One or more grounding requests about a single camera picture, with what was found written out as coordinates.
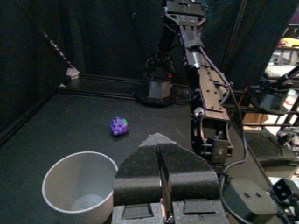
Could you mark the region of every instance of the purple toy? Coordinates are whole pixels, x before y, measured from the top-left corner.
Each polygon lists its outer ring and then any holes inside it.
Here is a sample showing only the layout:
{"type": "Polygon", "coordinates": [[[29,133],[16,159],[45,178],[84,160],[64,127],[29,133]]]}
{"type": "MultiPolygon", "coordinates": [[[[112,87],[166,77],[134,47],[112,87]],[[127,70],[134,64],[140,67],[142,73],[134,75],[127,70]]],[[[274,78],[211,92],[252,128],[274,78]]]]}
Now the purple toy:
{"type": "Polygon", "coordinates": [[[122,136],[128,132],[127,119],[116,117],[110,124],[114,136],[122,136]]]}

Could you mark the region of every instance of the white paper cup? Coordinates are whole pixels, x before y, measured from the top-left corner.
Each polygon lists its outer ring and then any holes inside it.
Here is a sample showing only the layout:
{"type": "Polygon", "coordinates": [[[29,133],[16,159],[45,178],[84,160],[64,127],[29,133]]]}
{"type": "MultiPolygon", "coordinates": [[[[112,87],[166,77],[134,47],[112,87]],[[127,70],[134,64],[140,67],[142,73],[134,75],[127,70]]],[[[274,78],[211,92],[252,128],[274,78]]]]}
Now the white paper cup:
{"type": "Polygon", "coordinates": [[[118,166],[95,151],[63,158],[49,169],[41,195],[61,224],[100,224],[114,210],[114,180],[118,166]]]}

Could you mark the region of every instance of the wire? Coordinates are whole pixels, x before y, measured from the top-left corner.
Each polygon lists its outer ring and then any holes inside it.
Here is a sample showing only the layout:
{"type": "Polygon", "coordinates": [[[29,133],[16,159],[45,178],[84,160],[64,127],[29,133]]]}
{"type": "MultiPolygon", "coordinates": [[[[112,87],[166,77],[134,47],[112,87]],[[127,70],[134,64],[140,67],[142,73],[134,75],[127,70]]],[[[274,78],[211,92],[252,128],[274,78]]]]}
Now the wire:
{"type": "Polygon", "coordinates": [[[44,29],[41,28],[41,26],[37,24],[37,22],[35,21],[31,13],[28,12],[28,10],[24,8],[24,5],[21,4],[21,2],[19,0],[15,0],[17,5],[20,6],[24,14],[27,15],[27,17],[31,19],[33,25],[36,26],[36,28],[40,30],[41,35],[45,37],[45,39],[49,42],[51,47],[53,48],[53,50],[56,51],[56,53],[59,54],[59,56],[63,58],[63,60],[68,63],[69,67],[73,68],[73,65],[69,61],[69,59],[65,57],[64,53],[61,52],[61,49],[59,48],[59,46],[56,45],[56,43],[53,42],[53,40],[51,39],[49,35],[47,34],[47,32],[44,31],[44,29]]]}

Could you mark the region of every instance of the black table surface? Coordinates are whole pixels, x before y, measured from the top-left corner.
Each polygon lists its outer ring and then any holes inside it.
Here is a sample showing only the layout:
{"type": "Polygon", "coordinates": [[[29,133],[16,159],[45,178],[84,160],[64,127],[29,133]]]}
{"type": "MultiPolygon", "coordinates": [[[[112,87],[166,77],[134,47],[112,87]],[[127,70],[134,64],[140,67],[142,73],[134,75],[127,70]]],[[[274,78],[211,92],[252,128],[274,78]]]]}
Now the black table surface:
{"type": "MultiPolygon", "coordinates": [[[[53,164],[79,151],[98,151],[118,165],[138,149],[148,135],[162,133],[191,149],[190,106],[147,107],[134,100],[56,94],[0,148],[0,222],[56,223],[43,200],[43,178],[53,164]],[[130,132],[112,137],[110,123],[128,120],[130,132]]],[[[243,158],[238,132],[231,129],[234,157],[243,158]]],[[[252,179],[262,189],[270,182],[256,160],[232,167],[231,177],[252,179]]]]}

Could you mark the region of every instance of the black backdrop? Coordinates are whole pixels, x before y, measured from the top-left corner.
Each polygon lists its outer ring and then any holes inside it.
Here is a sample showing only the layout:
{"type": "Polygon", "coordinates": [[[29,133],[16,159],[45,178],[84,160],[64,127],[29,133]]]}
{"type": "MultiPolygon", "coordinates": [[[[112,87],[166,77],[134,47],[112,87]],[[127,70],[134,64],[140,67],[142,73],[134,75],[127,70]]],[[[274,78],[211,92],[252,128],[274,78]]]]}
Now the black backdrop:
{"type": "MultiPolygon", "coordinates": [[[[87,74],[140,79],[159,43],[162,1],[20,0],[76,68],[87,74]]],[[[203,42],[235,89],[256,83],[298,0],[206,0],[203,42]]],[[[0,131],[65,78],[67,64],[15,0],[0,1],[0,131]]],[[[187,83],[180,50],[174,59],[187,83]]]]}

